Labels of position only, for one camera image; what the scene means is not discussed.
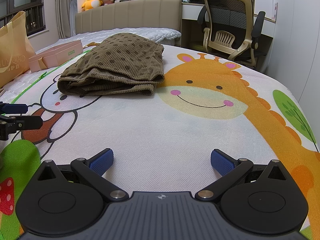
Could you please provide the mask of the beige padded headboard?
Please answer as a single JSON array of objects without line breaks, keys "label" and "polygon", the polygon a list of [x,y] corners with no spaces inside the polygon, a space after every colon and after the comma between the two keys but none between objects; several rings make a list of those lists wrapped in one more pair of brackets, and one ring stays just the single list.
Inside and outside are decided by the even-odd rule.
[{"label": "beige padded headboard", "polygon": [[103,5],[75,16],[77,34],[116,28],[181,30],[181,0],[131,0]]}]

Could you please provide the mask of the beige paper shopping bag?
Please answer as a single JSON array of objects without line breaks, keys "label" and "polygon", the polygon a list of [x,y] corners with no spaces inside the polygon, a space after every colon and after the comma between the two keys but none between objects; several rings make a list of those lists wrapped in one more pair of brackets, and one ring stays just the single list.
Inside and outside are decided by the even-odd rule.
[{"label": "beige paper shopping bag", "polygon": [[29,59],[35,55],[25,28],[25,12],[19,11],[0,35],[0,87],[29,70]]}]

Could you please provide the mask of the window with dark railing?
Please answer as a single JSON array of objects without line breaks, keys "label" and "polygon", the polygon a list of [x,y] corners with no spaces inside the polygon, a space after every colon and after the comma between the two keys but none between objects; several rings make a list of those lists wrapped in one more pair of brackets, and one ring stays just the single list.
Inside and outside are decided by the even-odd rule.
[{"label": "window with dark railing", "polygon": [[5,26],[19,11],[25,12],[28,36],[45,30],[42,0],[1,0],[1,27]]}]

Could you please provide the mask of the beige mesh office chair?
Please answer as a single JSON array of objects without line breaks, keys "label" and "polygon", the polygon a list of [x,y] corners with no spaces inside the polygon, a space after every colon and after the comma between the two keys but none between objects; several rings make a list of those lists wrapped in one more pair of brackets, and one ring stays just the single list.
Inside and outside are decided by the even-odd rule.
[{"label": "beige mesh office chair", "polygon": [[204,34],[204,50],[256,68],[263,56],[258,46],[264,19],[264,11],[253,17],[252,0],[204,0],[197,18]]}]

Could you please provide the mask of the cartoon animal play mat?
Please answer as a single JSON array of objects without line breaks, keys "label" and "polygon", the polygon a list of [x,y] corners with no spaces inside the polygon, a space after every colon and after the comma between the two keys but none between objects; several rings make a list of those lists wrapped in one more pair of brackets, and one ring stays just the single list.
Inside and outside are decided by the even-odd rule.
[{"label": "cartoon animal play mat", "polygon": [[218,148],[257,164],[279,159],[308,200],[303,233],[319,239],[319,141],[291,92],[277,80],[234,62],[165,46],[164,82],[153,95],[65,96],[57,81],[69,67],[26,72],[1,100],[42,115],[27,139],[58,164],[114,152],[106,178],[128,193],[190,191],[218,179],[210,164]]}]

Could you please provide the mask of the brown corduroy dotted garment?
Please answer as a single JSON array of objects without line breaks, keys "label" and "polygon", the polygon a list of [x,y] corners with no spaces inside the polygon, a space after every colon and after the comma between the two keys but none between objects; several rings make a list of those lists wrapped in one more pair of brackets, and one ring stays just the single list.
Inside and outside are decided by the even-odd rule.
[{"label": "brown corduroy dotted garment", "polygon": [[132,33],[112,35],[67,67],[57,81],[66,95],[152,95],[164,81],[161,44]]}]

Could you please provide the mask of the yellow duck plush toy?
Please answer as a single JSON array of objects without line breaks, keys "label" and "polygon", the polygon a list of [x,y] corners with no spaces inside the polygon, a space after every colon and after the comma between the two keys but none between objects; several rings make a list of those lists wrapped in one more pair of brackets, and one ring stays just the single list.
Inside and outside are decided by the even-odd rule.
[{"label": "yellow duck plush toy", "polygon": [[102,0],[85,0],[81,6],[81,11],[87,11],[100,7],[103,4]]}]

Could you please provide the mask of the pink storage box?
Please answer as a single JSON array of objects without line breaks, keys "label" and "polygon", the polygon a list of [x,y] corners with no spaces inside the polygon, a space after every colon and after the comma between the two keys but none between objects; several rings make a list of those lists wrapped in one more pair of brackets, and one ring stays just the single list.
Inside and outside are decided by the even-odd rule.
[{"label": "pink storage box", "polygon": [[57,67],[78,56],[83,52],[80,40],[67,42],[49,48],[29,58],[29,68],[31,72],[38,72],[53,67]]}]

